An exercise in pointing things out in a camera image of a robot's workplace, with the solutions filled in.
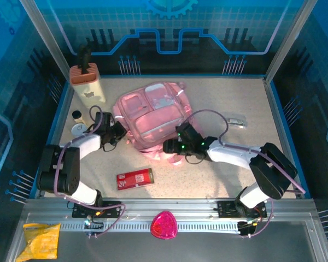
speckled floor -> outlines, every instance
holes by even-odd
[[[104,111],[111,111],[116,100],[124,93],[161,79],[102,79],[106,95]],[[262,146],[272,142],[280,148],[280,142],[261,79],[232,78],[187,78],[164,79],[185,81],[193,110],[213,109],[225,116],[242,115],[246,118],[246,129],[230,128],[224,139],[245,145]],[[61,143],[73,137],[72,112],[80,110],[87,124],[91,124],[87,109],[75,94]],[[205,135],[218,136],[225,128],[222,120],[210,113],[201,113],[197,119]],[[117,174],[151,167],[155,183],[142,188],[118,191]],[[199,165],[183,163],[171,166],[166,162],[148,160],[125,140],[118,143],[113,152],[98,150],[81,160],[81,179],[90,187],[97,188],[104,197],[117,198],[224,198],[236,197],[246,186],[255,182],[251,171],[226,163],[204,161]]]

pink backpack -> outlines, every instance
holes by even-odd
[[[182,156],[163,152],[163,142],[177,138],[175,127],[192,114],[184,93],[185,83],[156,82],[124,94],[115,103],[113,115],[128,131],[132,145],[146,157],[166,159],[174,165]],[[193,117],[189,120],[194,125]]]

small bottle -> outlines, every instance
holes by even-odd
[[[72,116],[73,116],[73,119],[74,121],[78,124],[78,123],[81,123],[81,124],[85,124],[82,116],[81,116],[81,112],[79,110],[75,110],[72,112]]]

gear logo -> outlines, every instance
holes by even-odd
[[[0,0],[0,15],[12,27],[21,16],[19,0]]]
[[[168,19],[178,18],[179,15],[186,15],[187,10],[192,10],[192,6],[198,3],[198,0],[145,0],[147,11],[152,11],[153,15],[165,16]]]

yellow package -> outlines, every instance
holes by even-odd
[[[27,247],[16,258],[16,262],[29,259],[57,259],[60,227],[61,223],[57,225],[37,223],[23,225]]]

